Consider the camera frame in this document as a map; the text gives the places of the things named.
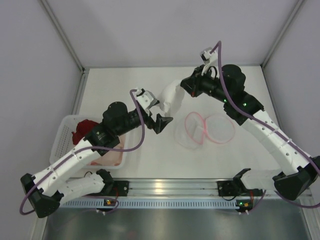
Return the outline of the white bra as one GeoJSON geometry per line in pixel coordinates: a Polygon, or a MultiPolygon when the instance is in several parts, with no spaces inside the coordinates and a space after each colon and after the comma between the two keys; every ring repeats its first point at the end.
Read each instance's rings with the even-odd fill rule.
{"type": "Polygon", "coordinates": [[[181,80],[174,80],[168,84],[158,97],[159,107],[166,117],[173,117],[181,108],[185,90],[181,87],[181,80]]]}

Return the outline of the white mesh laundry bag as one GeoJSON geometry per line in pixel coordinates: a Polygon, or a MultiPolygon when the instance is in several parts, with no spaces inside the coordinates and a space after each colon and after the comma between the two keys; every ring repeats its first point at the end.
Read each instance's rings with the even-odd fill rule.
{"type": "Polygon", "coordinates": [[[226,144],[234,138],[235,133],[235,126],[229,118],[220,114],[202,117],[193,111],[177,124],[174,140],[186,149],[195,150],[205,141],[226,144]]]}

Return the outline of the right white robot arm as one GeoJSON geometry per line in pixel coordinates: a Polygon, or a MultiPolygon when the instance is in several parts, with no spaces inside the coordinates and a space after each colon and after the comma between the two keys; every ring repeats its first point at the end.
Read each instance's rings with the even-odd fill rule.
{"type": "Polygon", "coordinates": [[[320,158],[299,149],[270,118],[264,106],[245,91],[246,76],[234,64],[222,67],[222,73],[210,67],[196,67],[180,86],[191,97],[206,94],[223,103],[223,110],[240,127],[254,136],[280,166],[275,170],[245,168],[231,182],[235,195],[250,190],[275,191],[288,201],[296,200],[318,178],[320,158]]]}

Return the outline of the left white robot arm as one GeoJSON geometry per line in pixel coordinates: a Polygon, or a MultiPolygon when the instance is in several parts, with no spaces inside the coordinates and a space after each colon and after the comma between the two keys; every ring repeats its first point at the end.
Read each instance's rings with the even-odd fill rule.
{"type": "Polygon", "coordinates": [[[102,114],[102,122],[95,125],[66,155],[43,171],[23,175],[20,182],[25,197],[19,208],[20,214],[27,215],[23,210],[26,202],[31,204],[32,213],[36,213],[38,218],[45,218],[69,200],[91,194],[107,195],[113,188],[114,180],[106,170],[100,169],[91,177],[74,181],[69,181],[69,178],[108,152],[137,150],[144,142],[146,129],[159,134],[173,121],[172,117],[160,114],[153,119],[138,102],[134,104],[136,108],[128,111],[123,102],[111,103],[102,114]],[[116,148],[121,136],[138,127],[141,127],[142,134],[135,147],[116,148]]]}

